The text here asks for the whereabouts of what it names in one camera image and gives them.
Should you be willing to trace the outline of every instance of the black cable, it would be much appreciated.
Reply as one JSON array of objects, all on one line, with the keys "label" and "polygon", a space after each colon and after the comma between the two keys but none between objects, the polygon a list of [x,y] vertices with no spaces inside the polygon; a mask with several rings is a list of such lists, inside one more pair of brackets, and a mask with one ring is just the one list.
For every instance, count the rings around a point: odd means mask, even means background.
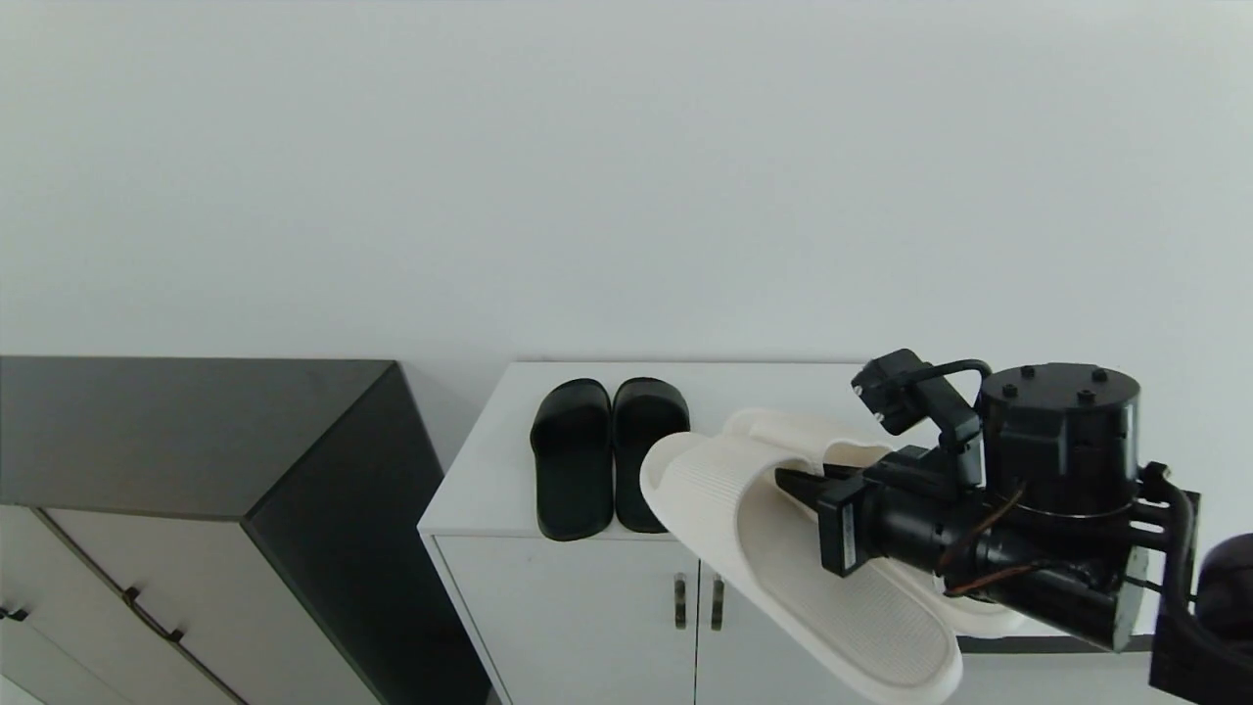
[{"label": "black cable", "polygon": [[1253,672],[1253,657],[1244,656],[1218,640],[1213,634],[1197,621],[1197,617],[1188,610],[1188,599],[1192,586],[1188,585],[1189,571],[1182,566],[1188,561],[1192,552],[1192,536],[1194,510],[1192,500],[1178,487],[1170,485],[1165,478],[1157,478],[1160,490],[1169,497],[1170,505],[1170,546],[1167,550],[1167,565],[1162,571],[1162,605],[1165,607],[1170,622],[1184,637],[1200,647],[1207,656],[1223,661],[1224,664]]},{"label": "black cable", "polygon": [[928,379],[944,378],[955,373],[975,372],[979,377],[987,379],[992,377],[992,368],[982,361],[955,361],[952,363],[945,363],[942,366],[932,366],[930,368],[923,368],[921,371],[915,371],[912,373],[902,373],[896,377],[887,378],[886,384],[895,384],[897,387],[906,387],[910,384],[917,384],[920,382],[926,382]]}]

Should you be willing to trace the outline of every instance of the drawer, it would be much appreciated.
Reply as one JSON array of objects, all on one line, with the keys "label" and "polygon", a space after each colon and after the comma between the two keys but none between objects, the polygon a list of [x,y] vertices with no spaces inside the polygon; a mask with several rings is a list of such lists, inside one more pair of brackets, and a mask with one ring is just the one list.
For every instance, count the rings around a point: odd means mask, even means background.
[{"label": "drawer", "polygon": [[49,515],[244,701],[378,702],[237,523]]},{"label": "drawer", "polygon": [[[0,507],[4,600],[30,616],[5,625],[5,636],[26,627],[135,705],[231,705],[229,700],[170,645],[143,625],[30,510]],[[41,641],[19,641],[44,649]],[[11,645],[5,642],[5,651]],[[5,655],[5,671],[10,666]],[[14,669],[29,672],[18,660]],[[21,682],[18,674],[15,682]],[[95,702],[109,702],[108,696]],[[51,701],[50,705],[59,705]]]},{"label": "drawer", "polygon": [[[0,621],[0,672],[44,705],[129,702],[28,622]],[[0,684],[0,702],[9,705]],[[15,697],[14,702],[23,702]]]}]

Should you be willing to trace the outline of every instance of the slipper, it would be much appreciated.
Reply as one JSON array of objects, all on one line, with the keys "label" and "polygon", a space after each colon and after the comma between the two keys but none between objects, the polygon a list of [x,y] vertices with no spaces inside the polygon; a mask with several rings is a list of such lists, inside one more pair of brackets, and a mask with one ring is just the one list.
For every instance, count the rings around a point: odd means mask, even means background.
[{"label": "slipper", "polygon": [[[727,419],[723,433],[744,436],[796,451],[809,461],[809,472],[819,476],[823,463],[865,468],[891,451],[885,446],[865,446],[847,441],[852,435],[845,432],[836,422],[773,409],[742,409]],[[817,521],[817,515],[808,510],[806,512]],[[933,576],[898,561],[876,558],[871,565],[961,635],[1000,639],[1012,634],[1026,621],[1021,612],[1001,605],[969,597],[945,597],[942,587],[937,587]]]},{"label": "slipper", "polygon": [[673,386],[653,378],[629,379],[614,396],[613,442],[618,521],[630,531],[664,533],[639,491],[639,467],[654,443],[692,431],[688,403]]},{"label": "slipper", "polygon": [[535,510],[553,541],[593,536],[614,518],[609,393],[573,379],[544,398],[531,426]]},{"label": "slipper", "polygon": [[827,670],[885,705],[937,705],[961,680],[957,637],[880,571],[818,561],[813,522],[774,486],[799,453],[738,436],[678,433],[644,458],[640,491],[675,538]]}]

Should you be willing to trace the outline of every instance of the cable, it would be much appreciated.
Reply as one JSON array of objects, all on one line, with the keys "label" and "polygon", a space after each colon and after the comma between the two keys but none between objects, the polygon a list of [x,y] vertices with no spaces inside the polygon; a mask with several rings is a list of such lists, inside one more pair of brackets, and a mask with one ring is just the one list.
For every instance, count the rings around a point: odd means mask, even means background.
[{"label": "cable", "polygon": [[966,547],[969,547],[972,541],[979,538],[979,535],[991,528],[992,525],[999,522],[1001,517],[1009,513],[1009,511],[1012,510],[1015,505],[1021,502],[1024,495],[1026,495],[1025,482],[1019,485],[1019,488],[1014,492],[1014,495],[1010,496],[1009,500],[1005,501],[1005,505],[1001,505],[999,510],[989,515],[986,518],[984,518],[984,521],[979,522],[979,525],[975,526],[975,528],[970,530],[970,532],[966,533],[966,536],[959,538],[952,543],[952,546],[945,550],[945,552],[940,556],[940,560],[936,562],[936,575],[942,576],[945,569],[949,567],[949,563],[952,563],[952,561],[957,557],[959,553],[965,551]]},{"label": "cable", "polygon": [[972,590],[979,590],[981,587],[987,587],[987,586],[990,586],[992,584],[997,584],[997,582],[1001,582],[1002,580],[1009,580],[1009,579],[1015,577],[1015,576],[1022,576],[1022,575],[1026,575],[1026,574],[1034,574],[1035,571],[1039,571],[1041,569],[1048,569],[1048,567],[1050,567],[1053,565],[1054,565],[1054,561],[1031,561],[1030,563],[1024,563],[1021,566],[1012,566],[1012,567],[1009,567],[1009,569],[1002,569],[1002,570],[996,571],[994,574],[989,574],[986,576],[975,579],[975,580],[967,582],[966,585],[960,585],[960,586],[954,587],[951,590],[946,590],[945,594],[944,594],[944,596],[945,597],[961,597],[962,595],[966,595],[967,592],[970,592]]},{"label": "cable", "polygon": [[926,382],[928,379],[949,377],[955,373],[964,372],[976,372],[982,379],[992,377],[992,368],[982,361],[956,361],[952,363],[945,363],[942,366],[932,366],[930,368],[923,368],[921,371],[913,371],[912,373],[902,373],[896,377],[887,378],[885,381],[887,384],[895,384],[897,387],[906,387],[910,384],[917,384],[920,382]]}]

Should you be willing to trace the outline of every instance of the cabinet door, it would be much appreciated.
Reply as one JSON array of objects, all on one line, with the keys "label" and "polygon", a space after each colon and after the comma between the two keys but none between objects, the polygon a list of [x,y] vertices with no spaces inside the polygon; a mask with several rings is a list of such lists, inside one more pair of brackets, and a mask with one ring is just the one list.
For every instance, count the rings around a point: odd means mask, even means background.
[{"label": "cabinet door", "polygon": [[4,705],[127,705],[129,701],[70,659],[26,622],[0,620],[0,682]]},{"label": "cabinet door", "polygon": [[868,702],[729,585],[722,589],[722,626],[715,631],[715,581],[702,565],[697,705]]},{"label": "cabinet door", "polygon": [[692,705],[698,561],[680,545],[480,537],[436,537],[436,545],[505,705]]},{"label": "cabinet door", "polygon": [[45,636],[135,705],[229,704],[130,614],[30,510],[0,507],[0,536],[4,600],[30,611],[19,626]]}]

